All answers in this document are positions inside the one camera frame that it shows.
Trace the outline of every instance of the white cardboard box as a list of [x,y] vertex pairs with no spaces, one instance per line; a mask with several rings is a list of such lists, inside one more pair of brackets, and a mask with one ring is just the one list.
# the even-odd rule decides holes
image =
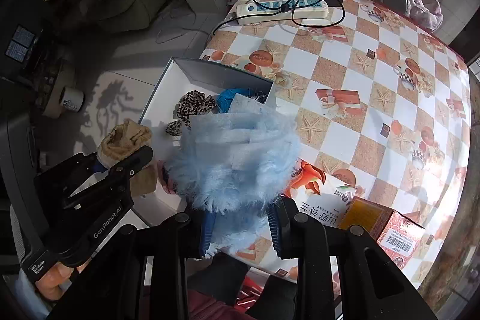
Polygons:
[[[233,68],[200,59],[172,57],[148,100],[139,123],[152,130],[152,148],[157,160],[166,160],[180,136],[165,133],[165,127],[175,116],[177,104],[192,90],[215,97],[228,88],[250,88],[259,96],[267,96],[265,105],[277,106],[273,81]],[[156,226],[185,208],[176,194],[167,194],[157,181],[155,192],[133,198],[133,209],[147,223]]]

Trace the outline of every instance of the white power strip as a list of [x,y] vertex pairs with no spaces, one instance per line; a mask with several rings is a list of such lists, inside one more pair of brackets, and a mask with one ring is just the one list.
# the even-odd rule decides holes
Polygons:
[[[318,2],[319,0],[299,0],[297,7],[305,6],[307,4],[313,4]],[[289,2],[290,10],[285,13],[278,13],[272,15],[278,10],[269,10],[262,6],[267,7],[280,7],[281,4],[285,3],[285,1],[272,1],[272,2],[260,2],[262,6],[258,6],[255,3],[247,3],[241,4],[237,6],[237,17],[247,16],[246,18],[241,18],[238,20],[240,25],[246,24],[255,24],[257,22],[264,22],[264,21],[279,21],[283,19],[291,19],[292,18],[292,10],[291,8],[295,6],[296,0],[292,0]],[[294,12],[295,19],[323,19],[328,16],[328,5],[327,2],[321,1],[320,3],[315,4],[314,6],[298,8]]]

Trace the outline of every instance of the light blue faux fur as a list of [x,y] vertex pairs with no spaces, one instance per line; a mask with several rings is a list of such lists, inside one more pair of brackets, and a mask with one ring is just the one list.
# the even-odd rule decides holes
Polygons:
[[266,228],[266,208],[286,188],[300,141],[293,118],[237,94],[225,114],[190,116],[165,163],[177,193],[217,213],[211,247],[247,248]]

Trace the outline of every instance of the black power cable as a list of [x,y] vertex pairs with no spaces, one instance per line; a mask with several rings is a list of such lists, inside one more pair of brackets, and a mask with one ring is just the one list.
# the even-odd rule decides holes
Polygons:
[[306,4],[304,6],[298,6],[298,3],[300,0],[297,0],[297,2],[295,3],[295,5],[290,8],[289,6],[289,2],[292,1],[292,0],[287,0],[285,3],[283,3],[282,5],[280,5],[280,7],[267,7],[267,6],[264,6],[263,4],[260,4],[258,3],[256,0],[253,0],[253,2],[258,6],[258,7],[262,7],[262,8],[265,8],[265,9],[269,9],[269,10],[278,10],[277,12],[275,13],[272,13],[272,14],[251,14],[251,15],[248,15],[248,16],[237,16],[237,17],[233,17],[233,18],[230,18],[228,19],[227,21],[224,21],[222,22],[221,24],[217,25],[217,27],[213,30],[213,32],[211,33],[211,36],[213,36],[216,31],[221,28],[223,25],[225,24],[228,24],[229,22],[232,22],[232,21],[237,21],[239,19],[242,19],[242,18],[248,18],[248,17],[252,17],[252,16],[275,16],[277,14],[280,14],[280,13],[285,13],[289,10],[292,11],[292,14],[291,14],[291,20],[292,22],[295,24],[295,25],[298,25],[298,26],[303,26],[305,28],[329,28],[329,27],[332,27],[332,26],[335,26],[335,25],[338,25],[340,22],[342,22],[344,19],[345,19],[345,9],[343,7],[343,4],[342,2],[340,2],[340,0],[337,0],[338,4],[340,5],[340,7],[342,8],[342,12],[343,12],[343,15],[342,15],[342,18],[337,21],[337,22],[334,22],[332,24],[329,24],[329,25],[304,25],[304,24],[301,24],[297,21],[294,20],[294,12],[296,9],[301,9],[301,8],[304,8],[304,7],[312,7],[320,2],[322,2],[323,0],[318,0],[316,1],[315,3],[312,3],[312,4]]

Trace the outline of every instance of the leopard print fabric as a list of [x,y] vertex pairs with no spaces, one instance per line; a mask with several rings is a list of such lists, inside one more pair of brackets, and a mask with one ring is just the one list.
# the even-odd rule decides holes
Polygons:
[[197,114],[197,110],[202,106],[205,100],[205,94],[193,90],[187,92],[178,102],[177,117],[182,121],[188,120],[190,115]]
[[165,128],[165,132],[172,136],[182,134],[182,126],[190,128],[190,116],[210,113],[217,106],[215,98],[196,90],[186,93],[180,98],[177,108],[177,117],[179,120],[170,122]]

